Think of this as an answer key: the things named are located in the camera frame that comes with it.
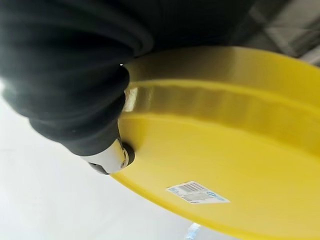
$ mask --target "white surface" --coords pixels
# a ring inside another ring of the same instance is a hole
[[[1,240],[182,240],[190,224],[96,173],[0,99]]]

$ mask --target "yellow plastic lid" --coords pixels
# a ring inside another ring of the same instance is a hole
[[[318,68],[240,47],[159,52],[127,68],[119,128],[136,157],[115,179],[241,239],[320,239]]]

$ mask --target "black hose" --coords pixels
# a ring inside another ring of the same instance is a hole
[[[118,137],[128,71],[153,37],[107,3],[0,1],[4,98],[32,127],[80,156]]]

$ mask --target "sticker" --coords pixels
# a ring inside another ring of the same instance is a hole
[[[202,186],[195,181],[189,181],[166,189],[168,192],[177,195],[190,204],[219,204],[230,203],[223,196]]]

